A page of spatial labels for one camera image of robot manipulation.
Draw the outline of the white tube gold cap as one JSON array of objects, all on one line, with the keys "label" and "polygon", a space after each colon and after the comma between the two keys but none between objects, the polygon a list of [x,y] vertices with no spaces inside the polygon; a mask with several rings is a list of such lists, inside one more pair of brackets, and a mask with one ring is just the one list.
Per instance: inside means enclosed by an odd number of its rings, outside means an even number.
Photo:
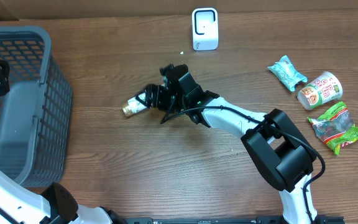
[{"label": "white tube gold cap", "polygon": [[127,118],[146,109],[148,109],[148,107],[142,104],[136,97],[127,100],[122,105],[122,110]]}]

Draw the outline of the teal white pouch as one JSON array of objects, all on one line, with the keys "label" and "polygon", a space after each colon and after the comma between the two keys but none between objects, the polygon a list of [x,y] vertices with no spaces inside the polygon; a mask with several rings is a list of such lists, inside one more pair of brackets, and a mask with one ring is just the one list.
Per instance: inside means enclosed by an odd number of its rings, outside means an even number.
[{"label": "teal white pouch", "polygon": [[308,79],[298,72],[287,55],[284,55],[272,66],[267,67],[290,91],[294,92],[295,87],[301,82],[306,83]]}]

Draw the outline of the cup noodles container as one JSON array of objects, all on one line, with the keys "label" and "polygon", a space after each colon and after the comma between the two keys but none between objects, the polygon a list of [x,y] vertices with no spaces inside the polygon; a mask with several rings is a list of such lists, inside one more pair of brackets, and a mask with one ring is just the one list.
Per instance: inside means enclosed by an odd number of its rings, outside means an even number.
[{"label": "cup noodles container", "polygon": [[331,72],[323,72],[318,78],[302,88],[297,98],[306,110],[313,110],[329,101],[343,96],[343,87]]}]

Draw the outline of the green snack packet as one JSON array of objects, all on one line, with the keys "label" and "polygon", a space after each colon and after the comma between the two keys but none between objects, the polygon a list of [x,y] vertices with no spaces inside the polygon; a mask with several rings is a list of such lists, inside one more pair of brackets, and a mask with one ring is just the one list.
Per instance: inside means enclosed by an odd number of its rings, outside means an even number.
[{"label": "green snack packet", "polygon": [[318,118],[308,118],[315,135],[339,155],[341,148],[358,140],[358,126],[354,124],[347,105],[340,101]]}]

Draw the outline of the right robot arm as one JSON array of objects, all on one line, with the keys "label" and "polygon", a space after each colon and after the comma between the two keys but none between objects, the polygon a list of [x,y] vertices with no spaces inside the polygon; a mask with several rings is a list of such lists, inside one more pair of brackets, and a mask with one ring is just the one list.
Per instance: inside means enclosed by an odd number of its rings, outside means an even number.
[{"label": "right robot arm", "polygon": [[282,110],[256,113],[203,90],[187,65],[160,69],[163,84],[148,84],[136,98],[148,108],[165,112],[165,123],[186,114],[195,124],[216,128],[241,139],[261,176],[278,190],[287,223],[316,223],[310,183],[318,154]]}]

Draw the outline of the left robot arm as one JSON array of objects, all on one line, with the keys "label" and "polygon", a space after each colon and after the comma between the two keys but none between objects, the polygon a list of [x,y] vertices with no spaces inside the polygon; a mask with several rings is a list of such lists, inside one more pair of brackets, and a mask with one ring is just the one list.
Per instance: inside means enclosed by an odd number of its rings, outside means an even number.
[{"label": "left robot arm", "polygon": [[76,202],[59,183],[73,91],[53,60],[40,79],[10,84],[0,58],[0,223],[122,223],[104,207]]}]

